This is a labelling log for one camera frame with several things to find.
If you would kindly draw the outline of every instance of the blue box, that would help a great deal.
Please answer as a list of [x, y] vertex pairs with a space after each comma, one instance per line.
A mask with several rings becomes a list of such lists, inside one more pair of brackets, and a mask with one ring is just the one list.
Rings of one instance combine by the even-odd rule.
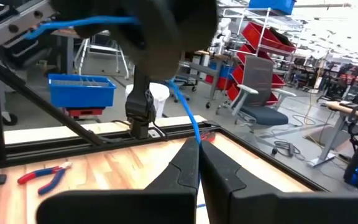
[[249, 2], [249, 9], [267, 9], [281, 11], [283, 15], [291, 15], [292, 9], [296, 0], [251, 0]]
[[116, 86], [106, 77], [49, 74], [50, 100], [59, 108], [112, 106]]
[[[209, 68], [216, 69], [216, 63], [211, 62], [209, 63]], [[234, 67], [230, 67], [228, 65], [222, 65], [221, 71], [219, 72], [220, 78], [229, 78], [230, 80], [233, 80], [233, 76], [231, 75], [234, 71]]]

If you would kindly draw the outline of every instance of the white robot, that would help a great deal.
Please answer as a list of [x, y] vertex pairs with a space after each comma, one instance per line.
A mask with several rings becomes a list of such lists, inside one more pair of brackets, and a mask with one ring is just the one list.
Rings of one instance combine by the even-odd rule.
[[209, 48], [210, 53], [222, 54], [224, 52], [226, 43], [230, 41], [231, 37], [231, 31], [229, 30], [230, 23], [231, 19], [223, 18], [218, 24], [218, 29]]

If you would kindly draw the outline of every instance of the blue wire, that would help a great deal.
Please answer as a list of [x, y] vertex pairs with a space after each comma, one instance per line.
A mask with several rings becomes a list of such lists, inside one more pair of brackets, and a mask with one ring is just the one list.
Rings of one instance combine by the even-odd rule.
[[197, 143], [198, 143], [198, 145], [200, 145], [201, 144], [200, 130], [198, 129], [198, 124], [197, 124], [196, 120], [194, 119], [193, 113], [191, 113], [191, 111], [190, 111], [190, 107], [187, 104], [187, 101], [185, 100], [185, 98], [183, 97], [181, 91], [179, 90], [178, 86], [173, 82], [173, 80], [169, 81], [169, 85], [171, 86], [171, 88], [173, 88], [173, 91], [174, 91], [175, 95], [179, 98], [179, 100], [181, 101], [181, 103], [182, 103], [187, 115], [189, 116], [190, 121], [191, 121], [191, 125], [193, 125], [193, 129], [194, 129], [194, 133], [195, 133], [195, 136], [196, 136]]
[[33, 32], [26, 34], [25, 39], [35, 39], [47, 29], [66, 29], [69, 27], [85, 26], [90, 24], [138, 24], [139, 21], [134, 17], [117, 17], [117, 16], [95, 16], [86, 19], [78, 19], [66, 22], [48, 22], [41, 24]]

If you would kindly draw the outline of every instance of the gray floor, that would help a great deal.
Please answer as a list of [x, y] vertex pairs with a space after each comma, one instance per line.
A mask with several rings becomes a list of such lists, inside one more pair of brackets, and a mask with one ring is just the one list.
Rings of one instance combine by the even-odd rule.
[[[124, 67], [120, 62], [121, 73], [124, 73]], [[132, 79], [125, 80], [123, 74], [115, 74], [115, 61], [114, 57], [108, 56], [90, 56], [85, 61], [83, 74], [104, 75], [109, 77], [117, 88], [114, 93], [114, 106], [107, 108], [103, 115], [99, 117], [102, 122], [108, 122], [113, 119], [126, 119], [124, 111], [125, 103], [125, 88], [124, 86], [132, 83]], [[34, 67], [28, 71], [28, 85], [33, 88], [43, 98], [49, 100], [50, 93], [47, 86], [47, 78], [44, 77], [40, 68]], [[250, 138], [249, 129], [240, 125], [234, 125], [234, 118], [228, 110], [222, 109], [218, 115], [215, 110], [226, 97], [223, 93], [217, 92], [216, 99], [211, 102], [211, 108], [206, 109], [205, 104], [208, 102], [210, 86], [200, 83], [196, 92], [190, 89], [183, 90], [191, 100], [188, 102], [193, 114], [201, 115], [202, 117], [214, 120], [222, 127], [230, 132], [244, 139]], [[296, 93], [298, 96], [295, 98], [287, 98], [283, 103], [280, 112], [286, 114], [290, 119], [290, 124], [300, 125], [292, 115], [298, 114], [312, 119], [315, 124], [309, 125], [302, 122], [299, 127], [291, 127], [290, 125], [276, 126], [274, 128], [266, 129], [263, 131], [256, 131], [257, 143], [252, 141], [252, 144], [260, 150], [270, 154], [272, 151], [272, 143], [278, 139], [284, 139], [292, 142], [304, 155], [306, 161], [299, 161], [295, 158], [287, 158], [277, 154], [275, 157], [279, 161], [285, 163], [292, 169], [301, 173], [302, 175], [312, 179], [317, 184], [323, 186], [330, 191], [343, 191], [354, 190], [354, 188], [346, 185], [342, 181], [345, 164], [335, 159], [328, 162], [317, 169], [311, 169], [307, 161], [316, 158], [321, 153], [320, 146], [306, 140], [304, 136], [325, 125], [333, 125], [338, 117], [338, 114], [332, 114], [327, 108], [322, 108], [316, 103], [316, 96], [297, 91], [292, 88], [286, 88], [287, 91]], [[47, 113], [40, 110], [31, 102], [26, 100], [23, 96], [17, 93], [7, 94], [6, 108], [9, 112], [18, 116], [19, 122], [15, 126], [5, 126], [5, 130], [14, 129], [29, 129], [29, 128], [45, 128], [59, 126], [60, 124], [50, 117]], [[163, 111], [165, 116], [186, 116], [186, 113], [180, 103], [174, 103], [173, 98], [169, 98], [165, 104]]]

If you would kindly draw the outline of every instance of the wooden tabletop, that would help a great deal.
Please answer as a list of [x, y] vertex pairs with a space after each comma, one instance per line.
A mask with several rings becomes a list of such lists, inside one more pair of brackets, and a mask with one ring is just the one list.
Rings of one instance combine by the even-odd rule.
[[[196, 116], [198, 122], [204, 120]], [[187, 117], [162, 118], [159, 126], [190, 123]], [[95, 133], [122, 131], [127, 126], [114, 123], [83, 125]], [[6, 142], [36, 141], [75, 136], [66, 127], [41, 128], [5, 132]], [[159, 142], [143, 146], [97, 152], [52, 161], [36, 162], [22, 166], [0, 169], [7, 175], [7, 181], [0, 185], [0, 223], [35, 223], [35, 213], [40, 202], [66, 190], [86, 189], [144, 189], [172, 160], [186, 139]], [[242, 167], [260, 179], [284, 192], [311, 191], [295, 179], [265, 162], [247, 149], [217, 134], [213, 144], [233, 158]], [[37, 195], [37, 189], [50, 182], [52, 176], [39, 177], [25, 185], [18, 185], [17, 179], [25, 173], [45, 167], [53, 167], [65, 161], [73, 163], [59, 185], [44, 196]], [[198, 194], [198, 204], [204, 203], [203, 191]], [[206, 208], [197, 209], [197, 224], [209, 223]]]
[[331, 109], [334, 109], [334, 110], [339, 110], [340, 112], [343, 112], [343, 113], [352, 113], [352, 109], [351, 108], [347, 108], [345, 106], [341, 106], [339, 105], [340, 102], [337, 102], [337, 101], [329, 101], [326, 103], [326, 106], [328, 108], [331, 108]]

